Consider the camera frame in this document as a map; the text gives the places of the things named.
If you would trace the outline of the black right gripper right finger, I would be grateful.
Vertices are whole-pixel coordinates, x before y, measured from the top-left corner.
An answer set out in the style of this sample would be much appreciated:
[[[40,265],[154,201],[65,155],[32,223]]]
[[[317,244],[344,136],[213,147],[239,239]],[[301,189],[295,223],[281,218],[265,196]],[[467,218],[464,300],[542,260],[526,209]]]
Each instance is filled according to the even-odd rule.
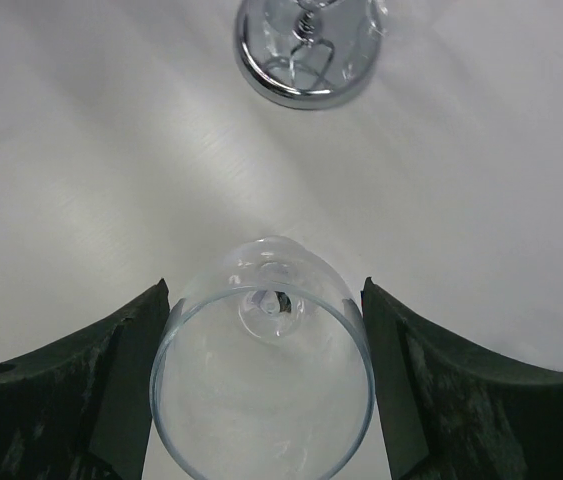
[[[372,281],[363,321],[395,479],[563,479],[563,372],[473,343]]]

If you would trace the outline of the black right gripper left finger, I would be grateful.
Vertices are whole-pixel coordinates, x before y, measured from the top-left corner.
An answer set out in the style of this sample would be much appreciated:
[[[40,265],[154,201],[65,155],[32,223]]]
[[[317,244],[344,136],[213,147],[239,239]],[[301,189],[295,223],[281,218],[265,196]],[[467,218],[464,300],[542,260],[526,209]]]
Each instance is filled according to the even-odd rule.
[[[85,328],[0,363],[0,479],[139,479],[149,380],[169,316],[159,281]]]

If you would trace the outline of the chrome wine glass rack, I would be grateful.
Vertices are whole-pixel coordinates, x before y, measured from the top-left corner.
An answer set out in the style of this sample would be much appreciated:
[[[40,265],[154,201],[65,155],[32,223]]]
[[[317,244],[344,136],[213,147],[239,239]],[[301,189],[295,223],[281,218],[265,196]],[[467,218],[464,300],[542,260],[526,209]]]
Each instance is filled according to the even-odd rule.
[[[234,24],[236,63],[277,105],[338,107],[369,83],[387,16],[384,1],[243,1]]]

